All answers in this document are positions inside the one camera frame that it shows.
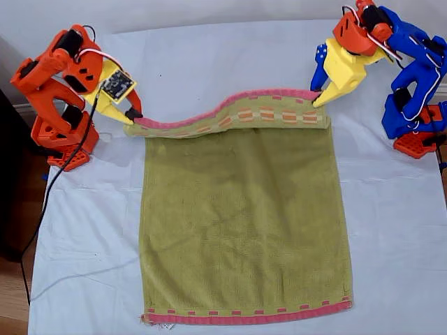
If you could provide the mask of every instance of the towel hem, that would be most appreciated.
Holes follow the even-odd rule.
[[[238,94],[234,94],[225,99],[219,106],[214,108],[211,112],[206,112],[200,114],[196,117],[191,117],[189,119],[178,121],[178,122],[158,122],[149,118],[135,118],[134,122],[136,124],[140,124],[145,128],[153,128],[153,129],[172,129],[179,128],[183,126],[190,126],[191,124],[207,119],[209,117],[215,117],[220,110],[224,107],[231,105],[235,101],[242,98],[256,98],[258,96],[273,96],[273,99],[281,100],[281,96],[290,96],[294,98],[302,98],[304,100],[313,101],[315,100],[321,92],[307,91],[305,89],[255,89],[252,91],[243,91]]]
[[[141,319],[144,323],[180,323],[186,325],[259,325],[264,323],[294,321],[314,318],[326,314],[332,314],[352,307],[352,301],[342,301],[332,305],[296,311],[292,313],[278,313],[272,315],[250,315],[250,316],[184,316],[164,315],[155,313],[143,314]]]

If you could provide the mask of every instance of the wooden floor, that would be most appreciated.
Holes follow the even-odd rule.
[[[447,161],[447,146],[442,147],[444,160]],[[25,161],[27,173],[22,174],[20,193],[22,197],[13,206],[16,224],[23,227],[18,239],[20,245],[26,244],[36,227],[41,212],[46,182],[42,174],[47,173],[45,159],[29,155]],[[444,193],[447,194],[447,171],[443,175]],[[31,285],[32,268],[36,242],[24,257],[25,271]],[[20,265],[0,258],[0,329],[2,335],[25,335],[28,327],[28,303],[24,291]]]

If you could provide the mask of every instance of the circuit board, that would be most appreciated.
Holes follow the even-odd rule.
[[[120,103],[132,91],[135,84],[126,73],[118,69],[105,80],[103,91],[112,101]]]

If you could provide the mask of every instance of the wire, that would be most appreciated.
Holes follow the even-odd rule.
[[[23,267],[23,256],[27,252],[27,250],[28,250],[29,246],[31,245],[31,243],[33,243],[33,240],[36,237],[36,235],[38,234],[38,231],[39,231],[39,229],[40,229],[40,227],[42,225],[43,216],[45,215],[45,210],[47,209],[48,196],[50,195],[51,188],[53,187],[56,179],[61,175],[61,173],[68,166],[68,164],[70,164],[70,162],[73,160],[73,158],[79,152],[79,150],[81,150],[85,140],[87,139],[87,136],[88,136],[89,131],[90,131],[91,123],[93,121],[93,114],[95,113],[96,104],[98,103],[99,93],[101,92],[101,90],[102,90],[102,88],[104,86],[104,83],[105,82],[103,82],[101,84],[101,86],[99,87],[98,93],[96,93],[95,100],[94,100],[93,105],[91,107],[89,121],[87,122],[87,128],[85,129],[85,132],[84,132],[84,135],[82,136],[81,142],[79,142],[79,144],[76,147],[76,149],[73,151],[73,153],[71,153],[71,155],[68,157],[68,159],[65,161],[65,163],[61,166],[61,168],[57,171],[56,175],[53,177],[53,179],[51,179],[51,182],[48,185],[47,191],[45,193],[45,198],[44,198],[44,201],[43,201],[43,207],[42,207],[41,215],[39,216],[39,221],[38,221],[37,227],[34,230],[32,238],[29,240],[28,244],[24,247],[24,249],[22,251],[22,254],[20,255],[20,268],[22,270],[22,277],[23,277],[23,283],[24,283],[24,286],[25,286],[25,290],[27,291],[28,305],[30,304],[31,300],[29,298],[29,288],[28,288],[28,283],[27,283],[27,277],[25,275],[25,271],[24,271],[24,267]]]
[[[400,63],[399,59],[396,59],[397,65],[403,70],[405,67]]]
[[[119,69],[120,69],[121,71],[124,71],[122,65],[118,62],[118,60],[116,60],[116,58],[110,56],[109,54],[106,54],[105,52],[102,52],[102,51],[99,51],[99,50],[96,50],[96,49],[91,49],[91,48],[89,48],[89,47],[88,47],[87,49],[82,49],[82,50],[79,52],[79,54],[75,57],[75,61],[76,61],[76,62],[79,62],[79,58],[80,58],[83,54],[86,54],[86,53],[88,53],[88,52],[94,52],[95,54],[100,54],[102,57],[105,57],[105,58],[107,58],[107,59],[113,61],[115,64],[117,64],[117,66],[119,67]]]
[[[343,15],[344,15],[344,9],[345,9],[345,8],[348,8],[348,9],[354,14],[354,16],[356,17],[356,20],[357,20],[356,24],[357,24],[358,26],[360,26],[360,19],[359,19],[358,15],[357,15],[356,10],[355,10],[354,8],[352,8],[351,6],[343,5],[343,6],[342,6],[342,12],[343,12]]]
[[[412,35],[409,35],[408,36],[408,38],[410,39],[410,41],[411,42],[413,42],[414,44],[416,44],[416,45],[421,45]],[[437,67],[437,68],[441,68],[441,66],[437,63],[437,62],[435,62],[434,61],[434,59],[426,52],[425,53],[425,56],[428,58],[428,60],[429,61],[431,61],[432,62],[432,64],[435,66],[435,67]]]
[[[91,32],[93,33],[93,41],[95,41],[95,40],[96,40],[96,32],[95,32],[95,29],[94,29],[91,25],[89,25],[89,24],[84,24],[83,27],[84,27],[84,28],[89,28],[89,29],[91,30]]]
[[[417,132],[415,132],[415,130],[419,127],[419,120],[416,121],[416,124],[414,127],[411,127],[409,124],[406,125],[408,128],[413,129],[413,133],[416,134]]]
[[[430,117],[430,123],[432,124],[432,129],[433,129],[433,133],[434,133],[434,143],[436,144],[436,153],[438,154],[438,158],[439,158],[439,167],[441,167],[444,160],[442,158],[441,147],[439,146],[439,143],[438,143],[438,137],[439,137],[438,130],[434,127],[433,117],[430,114],[430,112],[428,112],[428,116]]]
[[[389,54],[392,58],[401,61],[402,57],[399,56],[398,54],[396,54],[394,51],[388,49],[387,47],[385,47],[382,43],[380,43],[377,39],[375,39],[375,37],[371,36],[369,33],[367,33],[367,36],[370,40],[372,40],[372,42],[377,45],[378,47],[380,47],[384,52],[386,52],[387,54]]]

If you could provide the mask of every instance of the white tablecloth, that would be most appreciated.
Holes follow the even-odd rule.
[[[337,22],[212,24],[102,36],[138,81],[144,114],[176,121],[245,89],[307,89],[316,45]],[[353,263],[354,307],[272,325],[172,334],[445,334],[447,212],[434,154],[393,150],[381,116],[396,66],[382,60],[328,105]],[[143,311],[138,225],[144,139],[94,117],[90,163],[63,173],[38,237],[30,334],[157,334]]]

